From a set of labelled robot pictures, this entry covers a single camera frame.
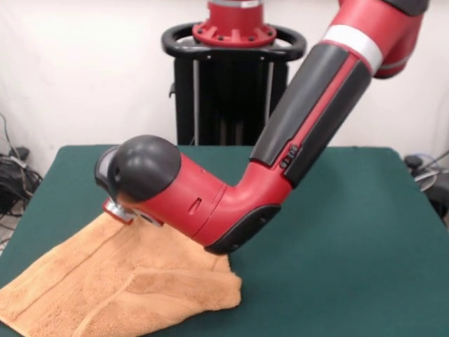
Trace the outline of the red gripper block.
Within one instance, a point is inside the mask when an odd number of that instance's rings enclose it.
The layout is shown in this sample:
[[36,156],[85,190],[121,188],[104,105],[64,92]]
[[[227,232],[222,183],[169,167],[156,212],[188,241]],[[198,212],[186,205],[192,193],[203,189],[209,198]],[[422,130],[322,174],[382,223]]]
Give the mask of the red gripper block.
[[102,205],[102,209],[105,213],[110,215],[114,220],[120,221],[125,225],[130,225],[133,222],[133,212],[129,211],[120,204],[117,204],[110,198]]

